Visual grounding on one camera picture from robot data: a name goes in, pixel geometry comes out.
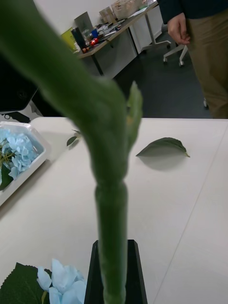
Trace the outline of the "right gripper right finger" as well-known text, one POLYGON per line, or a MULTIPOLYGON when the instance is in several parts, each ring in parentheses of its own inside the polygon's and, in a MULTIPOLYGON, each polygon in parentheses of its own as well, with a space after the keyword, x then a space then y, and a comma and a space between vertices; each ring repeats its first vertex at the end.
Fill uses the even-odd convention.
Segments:
POLYGON ((128 240, 128 265, 126 281, 126 304, 147 304, 138 244, 128 240))

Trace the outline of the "person's hand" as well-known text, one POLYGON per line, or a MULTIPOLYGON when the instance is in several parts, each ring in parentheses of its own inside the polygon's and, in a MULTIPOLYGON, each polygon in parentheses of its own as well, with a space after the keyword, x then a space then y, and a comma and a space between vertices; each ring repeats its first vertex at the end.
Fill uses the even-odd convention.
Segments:
POLYGON ((190 36, 187 33, 184 13, 181 13, 169 20, 167 26, 169 35, 177 44, 187 45, 190 43, 190 36))

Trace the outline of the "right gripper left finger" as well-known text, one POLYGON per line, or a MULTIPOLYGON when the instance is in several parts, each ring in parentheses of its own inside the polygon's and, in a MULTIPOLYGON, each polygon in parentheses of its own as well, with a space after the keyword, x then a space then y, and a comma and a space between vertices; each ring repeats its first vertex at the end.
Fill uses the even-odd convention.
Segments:
POLYGON ((90 265, 85 292, 85 304, 103 304, 103 284, 101 279, 98 240, 92 246, 90 265))

